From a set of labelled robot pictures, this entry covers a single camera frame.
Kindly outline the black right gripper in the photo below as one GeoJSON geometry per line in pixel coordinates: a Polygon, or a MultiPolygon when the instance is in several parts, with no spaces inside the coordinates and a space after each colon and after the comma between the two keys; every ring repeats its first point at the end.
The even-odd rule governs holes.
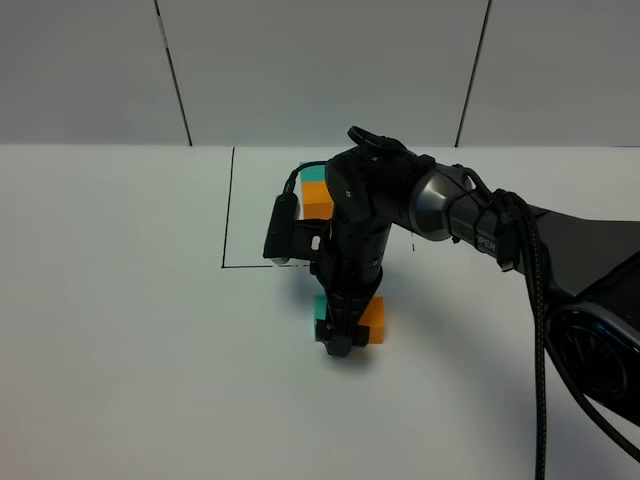
{"type": "Polygon", "coordinates": [[[369,343],[370,328],[359,321],[381,283],[390,228],[376,219],[328,222],[322,256],[311,263],[311,273],[327,299],[326,320],[315,322],[315,340],[330,356],[347,357],[354,347],[369,343]]]}

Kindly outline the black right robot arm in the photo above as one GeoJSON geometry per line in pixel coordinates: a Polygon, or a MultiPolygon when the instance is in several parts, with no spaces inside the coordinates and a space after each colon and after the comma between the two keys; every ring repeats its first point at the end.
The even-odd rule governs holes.
{"type": "Polygon", "coordinates": [[[318,332],[345,356],[367,343],[360,325],[382,279],[392,226],[429,241],[465,242],[525,278],[534,318],[536,402],[551,361],[586,411],[639,419],[639,225],[587,220],[490,190],[470,168],[443,165],[358,127],[330,159],[333,202],[313,264],[327,298],[318,332]]]}

